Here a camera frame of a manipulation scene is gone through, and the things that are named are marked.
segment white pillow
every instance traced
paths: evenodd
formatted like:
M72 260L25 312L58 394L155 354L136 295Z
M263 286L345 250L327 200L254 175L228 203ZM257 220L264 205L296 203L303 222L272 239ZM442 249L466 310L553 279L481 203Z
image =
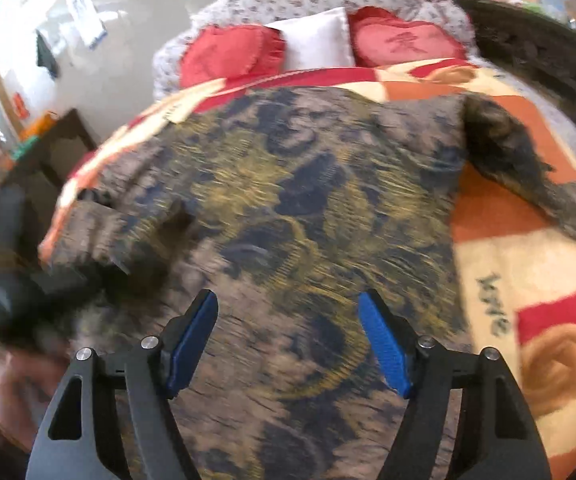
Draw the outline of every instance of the white pillow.
M284 70L355 66L344 7L268 23L286 41Z

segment white floral fabric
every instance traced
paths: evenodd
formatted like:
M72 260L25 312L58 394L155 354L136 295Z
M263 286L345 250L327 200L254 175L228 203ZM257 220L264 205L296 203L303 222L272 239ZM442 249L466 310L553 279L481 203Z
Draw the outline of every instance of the white floral fabric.
M191 28L172 38L154 55L154 98L162 99L177 92L179 60L199 33L208 25L239 25L300 18L324 10L345 7L354 12L365 6L382 7L403 20L436 23L465 45L468 53L478 53L475 32L465 11L449 0L217 0L191 17Z

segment blanket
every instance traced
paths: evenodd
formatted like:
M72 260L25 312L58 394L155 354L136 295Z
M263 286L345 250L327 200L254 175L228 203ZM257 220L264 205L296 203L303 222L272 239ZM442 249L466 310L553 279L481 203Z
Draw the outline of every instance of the blanket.
M73 348L115 351L214 290L207 355L172 403L203 478L375 478L405 403L356 319L368 286L446 346L499 348L555 478L576 465L576 163L480 69L421 65L189 89L66 186L41 248L53 264L138 274L135 244L176 204L192 219L155 251L171 258L161 288L100 298Z

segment silver bolt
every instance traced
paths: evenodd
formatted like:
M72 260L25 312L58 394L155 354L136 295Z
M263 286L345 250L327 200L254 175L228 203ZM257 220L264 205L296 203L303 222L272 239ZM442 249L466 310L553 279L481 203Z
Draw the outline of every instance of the silver bolt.
M434 337L430 337L429 335L422 335L418 340L417 344L421 348L432 348L437 341L434 340Z
M76 358L79 361L85 361L86 359L90 359L92 355L92 350L89 348L82 348L79 352L76 353Z
M496 361L501 357L501 354L496 348L492 348L492 346L489 346L487 348L484 348L484 357L486 359L490 359L491 361Z
M141 340L141 348L154 348L159 344L159 338L155 335L149 335Z

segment blue rubber tip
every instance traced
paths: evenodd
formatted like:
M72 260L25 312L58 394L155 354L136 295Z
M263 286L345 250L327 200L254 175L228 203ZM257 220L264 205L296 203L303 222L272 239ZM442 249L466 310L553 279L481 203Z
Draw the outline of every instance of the blue rubber tip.
M212 328L217 322L218 314L217 297L213 292L210 292L201 303L172 353L170 375L165 383L169 399L176 397L180 390L190 385L194 370L199 364L203 349L206 347Z
M359 320L377 356L386 384L407 399L412 384L407 376L405 354L366 292L359 295Z

